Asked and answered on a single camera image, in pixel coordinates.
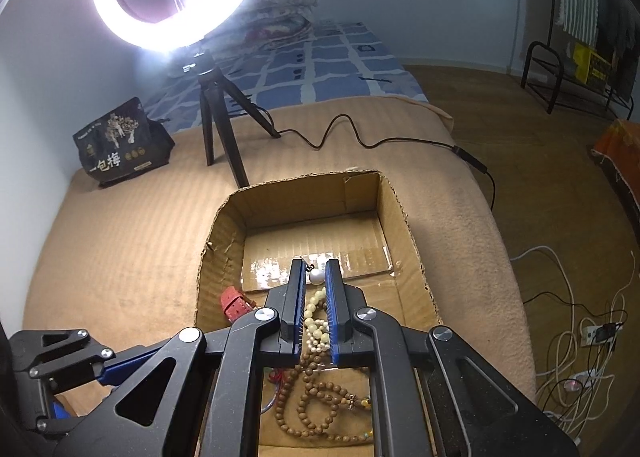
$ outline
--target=orange fabric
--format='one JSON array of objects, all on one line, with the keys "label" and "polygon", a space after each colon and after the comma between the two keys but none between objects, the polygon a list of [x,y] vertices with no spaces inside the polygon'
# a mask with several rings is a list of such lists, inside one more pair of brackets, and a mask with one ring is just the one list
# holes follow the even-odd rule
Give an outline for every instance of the orange fabric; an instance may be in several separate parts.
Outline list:
[{"label": "orange fabric", "polygon": [[593,152],[608,157],[634,195],[640,198],[640,124],[616,119],[597,141]]}]

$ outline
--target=white bead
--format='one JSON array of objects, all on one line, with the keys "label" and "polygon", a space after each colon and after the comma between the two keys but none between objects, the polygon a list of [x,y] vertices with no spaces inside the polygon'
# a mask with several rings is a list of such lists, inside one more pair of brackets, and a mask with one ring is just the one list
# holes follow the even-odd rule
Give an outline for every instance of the white bead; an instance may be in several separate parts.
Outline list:
[{"label": "white bead", "polygon": [[324,271],[317,267],[313,268],[309,272],[309,282],[313,285],[320,285],[321,283],[324,283]]}]

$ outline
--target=silver screw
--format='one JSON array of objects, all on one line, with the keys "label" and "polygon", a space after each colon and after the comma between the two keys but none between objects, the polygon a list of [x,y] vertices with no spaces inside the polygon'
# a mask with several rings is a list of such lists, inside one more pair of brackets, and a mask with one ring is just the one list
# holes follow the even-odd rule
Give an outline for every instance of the silver screw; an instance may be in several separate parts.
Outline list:
[{"label": "silver screw", "polygon": [[439,342],[448,342],[453,337],[453,332],[449,327],[439,325],[433,329],[433,337]]},{"label": "silver screw", "polygon": [[191,343],[196,341],[200,337],[200,329],[195,327],[185,327],[178,334],[178,339],[181,342]]},{"label": "silver screw", "polygon": [[358,309],[356,312],[356,316],[361,320],[372,320],[377,315],[376,310],[371,307],[363,307],[362,309]]},{"label": "silver screw", "polygon": [[267,322],[271,320],[276,315],[276,312],[273,309],[269,309],[268,307],[262,307],[262,309],[258,309],[255,312],[255,318],[260,320],[261,322]]}]

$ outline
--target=black snack bag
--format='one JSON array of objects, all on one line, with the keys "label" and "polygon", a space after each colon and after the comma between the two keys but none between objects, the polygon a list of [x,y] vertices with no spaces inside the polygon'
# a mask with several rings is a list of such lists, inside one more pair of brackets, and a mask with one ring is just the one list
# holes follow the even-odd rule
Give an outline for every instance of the black snack bag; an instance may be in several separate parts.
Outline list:
[{"label": "black snack bag", "polygon": [[148,119],[138,98],[74,134],[80,163],[100,186],[136,177],[169,163],[174,140],[161,123]]}]

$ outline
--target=tripod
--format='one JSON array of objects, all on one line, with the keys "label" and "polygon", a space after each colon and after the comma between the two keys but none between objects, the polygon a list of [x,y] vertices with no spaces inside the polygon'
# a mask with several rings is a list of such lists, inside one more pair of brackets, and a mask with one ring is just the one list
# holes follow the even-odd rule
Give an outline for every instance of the tripod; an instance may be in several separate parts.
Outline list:
[{"label": "tripod", "polygon": [[231,127],[231,120],[226,109],[225,93],[240,105],[240,107],[263,127],[271,137],[280,137],[275,127],[260,113],[260,110],[236,87],[225,78],[218,66],[201,72],[198,76],[200,82],[200,115],[202,116],[202,135],[204,136],[204,150],[207,157],[207,166],[214,163],[213,154],[213,123],[220,135],[222,148],[225,150],[226,159],[231,167],[236,184],[239,188],[249,186],[242,156],[238,149],[238,142]]}]

